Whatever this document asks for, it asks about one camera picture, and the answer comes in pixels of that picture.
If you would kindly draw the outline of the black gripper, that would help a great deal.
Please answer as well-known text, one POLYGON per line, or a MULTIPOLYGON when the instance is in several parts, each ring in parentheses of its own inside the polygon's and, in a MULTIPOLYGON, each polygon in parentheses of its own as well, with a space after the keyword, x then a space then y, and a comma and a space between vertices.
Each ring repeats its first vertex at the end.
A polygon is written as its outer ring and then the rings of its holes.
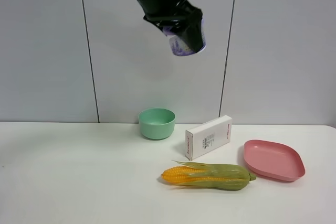
POLYGON ((137 1, 144 11, 143 19, 156 23, 165 36, 177 35, 193 52, 202 50, 205 44, 202 30, 203 13, 199 8, 190 4, 188 0, 137 1))

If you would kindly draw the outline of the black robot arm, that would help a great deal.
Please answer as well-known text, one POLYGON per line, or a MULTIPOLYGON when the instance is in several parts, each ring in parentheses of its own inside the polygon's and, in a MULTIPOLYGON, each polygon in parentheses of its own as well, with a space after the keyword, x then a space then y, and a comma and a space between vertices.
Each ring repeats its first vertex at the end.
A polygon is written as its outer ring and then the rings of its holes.
POLYGON ((190 56, 205 46, 203 12, 188 0, 137 0, 143 19, 169 38, 175 56, 190 56))

